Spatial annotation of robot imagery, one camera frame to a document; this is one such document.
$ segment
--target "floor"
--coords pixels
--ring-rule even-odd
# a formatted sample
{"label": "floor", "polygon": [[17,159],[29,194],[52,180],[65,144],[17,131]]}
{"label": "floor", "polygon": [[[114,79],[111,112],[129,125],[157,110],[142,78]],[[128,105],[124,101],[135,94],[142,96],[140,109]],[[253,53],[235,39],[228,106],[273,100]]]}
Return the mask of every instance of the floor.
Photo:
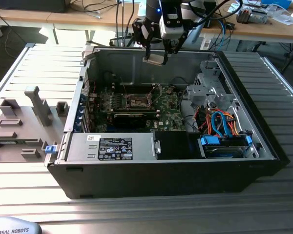
{"label": "floor", "polygon": [[[34,42],[34,43],[46,43],[48,38],[43,35],[43,30],[40,28],[24,28],[24,27],[13,27],[11,30],[8,27],[2,28],[3,37],[0,38],[0,81],[4,77],[5,73],[8,71],[10,66],[13,64],[15,58],[18,54],[22,51],[25,46],[25,43],[17,36],[20,37],[25,42]],[[114,37],[113,32],[102,32],[105,38],[112,38]],[[84,43],[85,41],[85,34],[83,31],[58,31],[57,32],[59,43],[60,44],[73,44],[73,43]],[[75,35],[78,35],[79,41],[69,41],[71,38],[76,38]],[[94,35],[94,41],[97,41],[102,44],[107,44],[107,42],[102,41],[102,36]],[[238,40],[231,40],[230,49],[236,49],[237,51],[250,51],[254,46],[254,42],[252,41],[238,41]],[[274,64],[274,66],[281,70],[285,57],[284,53],[287,51],[286,46],[282,48],[279,43],[266,43],[266,45],[261,45],[258,49],[258,53],[262,56],[267,56],[269,60]],[[288,82],[293,87],[293,62],[288,67],[287,71],[284,74],[284,77],[288,80]]]}

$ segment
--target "blue cable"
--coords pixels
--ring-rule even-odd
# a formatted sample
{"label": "blue cable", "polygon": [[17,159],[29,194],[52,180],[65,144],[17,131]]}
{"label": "blue cable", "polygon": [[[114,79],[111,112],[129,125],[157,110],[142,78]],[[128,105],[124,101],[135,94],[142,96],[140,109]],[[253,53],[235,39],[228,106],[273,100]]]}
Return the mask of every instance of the blue cable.
{"label": "blue cable", "polygon": [[223,37],[221,38],[220,45],[219,45],[219,47],[218,47],[218,49],[217,49],[217,50],[220,50],[220,48],[221,48],[222,45],[223,45],[224,38],[225,38],[225,27],[224,27],[224,24],[222,23],[222,21],[218,20],[218,22],[220,23],[221,28],[222,28],[222,31],[223,31]]}
{"label": "blue cable", "polygon": [[225,133],[226,135],[228,135],[229,137],[232,137],[232,134],[230,132],[230,130],[228,129],[227,127],[227,120],[226,120],[226,117],[223,115],[223,113],[217,111],[215,112],[214,114],[212,114],[211,116],[211,126],[213,128],[213,130],[220,136],[222,137],[223,135],[220,133],[220,131],[217,130],[216,126],[215,126],[215,119],[216,119],[216,115],[219,114],[221,116],[221,119],[222,119],[222,122],[223,122],[223,125],[224,125],[224,130],[225,130]]}

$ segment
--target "small white label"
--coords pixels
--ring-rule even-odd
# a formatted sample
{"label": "small white label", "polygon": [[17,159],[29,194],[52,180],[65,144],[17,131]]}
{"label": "small white label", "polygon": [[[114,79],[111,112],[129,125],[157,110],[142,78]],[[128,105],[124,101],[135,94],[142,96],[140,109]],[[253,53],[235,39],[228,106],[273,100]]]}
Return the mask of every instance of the small white label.
{"label": "small white label", "polygon": [[101,138],[101,135],[88,135],[87,136],[87,140],[90,141],[99,141]]}
{"label": "small white label", "polygon": [[12,145],[15,145],[16,144],[15,141],[1,141],[0,143],[1,144],[12,144]]}

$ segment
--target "blue latch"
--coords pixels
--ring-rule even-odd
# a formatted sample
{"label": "blue latch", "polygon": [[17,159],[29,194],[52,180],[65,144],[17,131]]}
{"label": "blue latch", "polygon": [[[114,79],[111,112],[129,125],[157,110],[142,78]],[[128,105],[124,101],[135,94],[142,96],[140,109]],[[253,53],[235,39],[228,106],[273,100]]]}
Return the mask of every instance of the blue latch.
{"label": "blue latch", "polygon": [[56,145],[48,145],[45,148],[44,152],[46,154],[56,154],[57,153],[56,149],[57,149],[57,146]]}
{"label": "blue latch", "polygon": [[202,145],[219,145],[220,141],[216,136],[203,136],[201,138]]}
{"label": "blue latch", "polygon": [[245,140],[246,140],[246,142],[249,144],[249,145],[251,145],[252,144],[252,138],[250,137],[250,136],[247,136],[246,138],[245,138]]}

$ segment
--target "motherboard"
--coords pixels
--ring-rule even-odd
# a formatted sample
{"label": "motherboard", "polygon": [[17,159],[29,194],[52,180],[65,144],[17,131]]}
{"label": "motherboard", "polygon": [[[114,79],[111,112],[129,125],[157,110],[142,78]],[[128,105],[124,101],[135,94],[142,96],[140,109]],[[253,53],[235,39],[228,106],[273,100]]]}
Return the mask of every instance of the motherboard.
{"label": "motherboard", "polygon": [[94,98],[94,132],[184,131],[174,86],[105,87]]}

